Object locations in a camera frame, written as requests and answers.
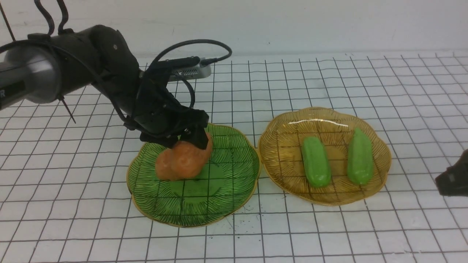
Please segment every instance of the black cable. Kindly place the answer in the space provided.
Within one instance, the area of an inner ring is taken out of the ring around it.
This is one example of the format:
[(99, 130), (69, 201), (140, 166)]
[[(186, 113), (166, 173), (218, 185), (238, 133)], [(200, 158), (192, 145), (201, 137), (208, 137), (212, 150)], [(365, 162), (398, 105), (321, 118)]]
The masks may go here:
[(57, 0), (57, 4), (62, 12), (62, 21), (60, 21), (60, 25), (58, 25), (58, 34), (60, 35), (65, 32), (63, 26), (68, 22), (68, 10), (63, 0)]
[(167, 53), (171, 52), (174, 49), (177, 49), (177, 48), (180, 48), (180, 47), (183, 47), (183, 46), (187, 46), (187, 45), (193, 45), (193, 44), (212, 44), (212, 45), (220, 46), (220, 47), (226, 49), (227, 52), (228, 52), (227, 55), (224, 55), (224, 56), (222, 56), (220, 58), (211, 58), (211, 59), (205, 59), (205, 60), (201, 61), (200, 64), (202, 66), (207, 66), (209, 64), (213, 64), (213, 63), (225, 60), (228, 57), (230, 57), (232, 55), (232, 53), (233, 53), (232, 49), (228, 45), (226, 45), (226, 44), (224, 44), (222, 42), (216, 41), (216, 40), (211, 40), (211, 39), (187, 40), (187, 41), (183, 41), (183, 42), (177, 43), (175, 45), (172, 45), (172, 46), (166, 48), (165, 50), (163, 50), (161, 53), (159, 53), (159, 55), (157, 55), (154, 58), (154, 60), (153, 60), (153, 62), (151, 64), (158, 62), (164, 55), (166, 55)]
[(0, 12), (1, 12), (1, 15), (3, 16), (3, 20), (5, 20), (5, 24), (7, 25), (7, 29), (8, 29), (8, 32), (10, 33), (11, 39), (13, 41), (16, 41), (15, 36), (13, 35), (13, 31), (11, 30), (10, 23), (8, 22), (7, 15), (5, 14), (3, 7), (1, 6), (1, 2), (0, 2)]
[(49, 36), (52, 35), (54, 33), (54, 30), (55, 30), (54, 19), (52, 18), (51, 14), (49, 14), (49, 12), (47, 12), (47, 10), (42, 6), (41, 0), (34, 0), (34, 3), (36, 5), (37, 9), (39, 10), (39, 12), (41, 12), (42, 16), (47, 21), (47, 24), (49, 25), (49, 32), (47, 32), (47, 34)]

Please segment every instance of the grid mat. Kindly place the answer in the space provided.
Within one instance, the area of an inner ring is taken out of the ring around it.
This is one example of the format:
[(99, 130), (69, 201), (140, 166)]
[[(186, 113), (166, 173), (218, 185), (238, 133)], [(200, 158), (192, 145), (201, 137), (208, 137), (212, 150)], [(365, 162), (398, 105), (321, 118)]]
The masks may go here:
[[(382, 191), (311, 205), (262, 173), (249, 202), (216, 224), (152, 222), (125, 184), (139, 134), (86, 87), (66, 96), (77, 124), (58, 102), (0, 111), (0, 262), (466, 262), (468, 199), (440, 196), (433, 179), (468, 148), (468, 53), (248, 59), (192, 82), (195, 107), (254, 144), (283, 112), (356, 115), (392, 152)], [(183, 84), (168, 88), (188, 104)]]

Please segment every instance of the black object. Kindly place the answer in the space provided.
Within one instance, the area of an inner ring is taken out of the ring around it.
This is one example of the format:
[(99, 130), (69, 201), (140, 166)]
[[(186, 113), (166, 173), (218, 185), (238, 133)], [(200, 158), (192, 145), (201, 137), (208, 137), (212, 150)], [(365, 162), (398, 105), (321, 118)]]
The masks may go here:
[(445, 172), (436, 177), (436, 186), (442, 196), (468, 197), (468, 150)]
[[(55, 26), (50, 14), (35, 0), (48, 22), (48, 33), (30, 34), (27, 40), (0, 47), (0, 53), (8, 51), (0, 63), (0, 110), (22, 99), (38, 104), (60, 100), (66, 106), (66, 94), (92, 85), (111, 101), (124, 126), (141, 132), (140, 140), (169, 148), (184, 140), (206, 149), (204, 128), (209, 117), (205, 111), (193, 109), (195, 92), (185, 73), (189, 72), (191, 79), (209, 76), (211, 63), (231, 56), (227, 45), (206, 39), (181, 42), (165, 49), (142, 71), (118, 30), (103, 25), (80, 32), (64, 29), (68, 12), (63, 0), (57, 2), (62, 12), (57, 36), (51, 36)], [(189, 44), (215, 44), (228, 54), (159, 61), (171, 50)], [(168, 82), (176, 80), (190, 92), (188, 107), (167, 90)], [(15, 86), (23, 89), (11, 92)]]

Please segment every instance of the green cucumber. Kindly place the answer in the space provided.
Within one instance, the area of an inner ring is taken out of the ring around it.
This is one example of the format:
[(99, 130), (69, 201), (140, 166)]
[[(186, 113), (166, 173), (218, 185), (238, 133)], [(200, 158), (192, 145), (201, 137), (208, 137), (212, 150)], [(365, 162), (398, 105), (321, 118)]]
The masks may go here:
[(354, 184), (364, 185), (371, 180), (373, 171), (372, 142), (356, 128), (348, 147), (348, 178)]
[(307, 137), (302, 144), (302, 160), (307, 181), (316, 188), (331, 182), (331, 166), (325, 146), (317, 137)]

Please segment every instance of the black grid line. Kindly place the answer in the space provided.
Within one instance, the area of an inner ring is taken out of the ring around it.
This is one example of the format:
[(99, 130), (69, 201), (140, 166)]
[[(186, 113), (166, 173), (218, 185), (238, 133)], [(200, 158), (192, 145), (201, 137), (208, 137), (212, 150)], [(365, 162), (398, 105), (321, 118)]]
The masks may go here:
[[(193, 257), (183, 260), (267, 262), (276, 258), (295, 262), (305, 256), (324, 261), (347, 256), (357, 262), (357, 256), (375, 255), (387, 262), (392, 254), (410, 254), (417, 262), (414, 255), (421, 253), (439, 254), (450, 262), (448, 255), (468, 251), (468, 226), (461, 219), (468, 213), (468, 203), (463, 198), (441, 197), (434, 178), (468, 148), (467, 61), (468, 57), (455, 53), (229, 61), (217, 63), (216, 74), (213, 69), (209, 78), (191, 80), (196, 105), (211, 121), (238, 128), (253, 145), (274, 116), (319, 106), (367, 121), (392, 152), (388, 184), (373, 197), (341, 207), (311, 205), (266, 178), (260, 180), (245, 209), (226, 219), (233, 222), (229, 230), (222, 229), (225, 220), (190, 231), (151, 222), (149, 233), (128, 236), (132, 230), (128, 222), (146, 220), (135, 214), (123, 174), (141, 146), (139, 134), (122, 129), (108, 99), (92, 87), (66, 96), (77, 124), (70, 122), (58, 102), (18, 102), (0, 112), (0, 228), (6, 230), (0, 233), (0, 248), (6, 245), (4, 253), (0, 249), (0, 258), (5, 262), (64, 261), (72, 256), (69, 246), (79, 243), (83, 246), (76, 250), (82, 257), (77, 262), (177, 262), (182, 260), (177, 251), (184, 249), (179, 238), (192, 237), (205, 241), (203, 251), (194, 251)], [(178, 82), (168, 86), (181, 103), (188, 103), (188, 92), (177, 87)], [(102, 178), (96, 177), (100, 171)], [(119, 202), (122, 207), (113, 207)], [(83, 209), (84, 205), (96, 210)], [(60, 207), (64, 210), (57, 214)], [(43, 211), (32, 213), (33, 208)], [(420, 215), (421, 225), (409, 224), (408, 215), (413, 214)], [(453, 223), (434, 226), (432, 222), (441, 220), (442, 214)], [(363, 219), (361, 225), (353, 216)], [(243, 221), (243, 217), (252, 220)], [(266, 220), (280, 217), (285, 220)], [(98, 235), (109, 220), (122, 223), (118, 235)], [(83, 221), (97, 225), (88, 230), (89, 235), (70, 235), (74, 224)], [(334, 228), (329, 222), (336, 223)], [(39, 228), (24, 234), (32, 226)], [(47, 231), (54, 226), (67, 227), (57, 228), (53, 233), (60, 236), (51, 238)], [(229, 239), (232, 244), (226, 248), (233, 250), (232, 256), (209, 257), (208, 236)], [(356, 242), (365, 242), (356, 240), (360, 236), (375, 237), (375, 247), (355, 250)], [(424, 244), (417, 239), (421, 236), (427, 239)], [(300, 245), (305, 237), (312, 243), (316, 240), (310, 251)], [(407, 251), (388, 244), (385, 239), (389, 237), (401, 237)], [(272, 238), (278, 238), (283, 247), (272, 247)], [(163, 239), (174, 240), (175, 247), (155, 255), (151, 244)], [(330, 240), (349, 246), (349, 253), (330, 248)], [(459, 243), (447, 244), (451, 240)], [(100, 251), (103, 242), (113, 245)], [(57, 248), (44, 255), (45, 243)], [(137, 243), (145, 247), (132, 259), (125, 246)]]

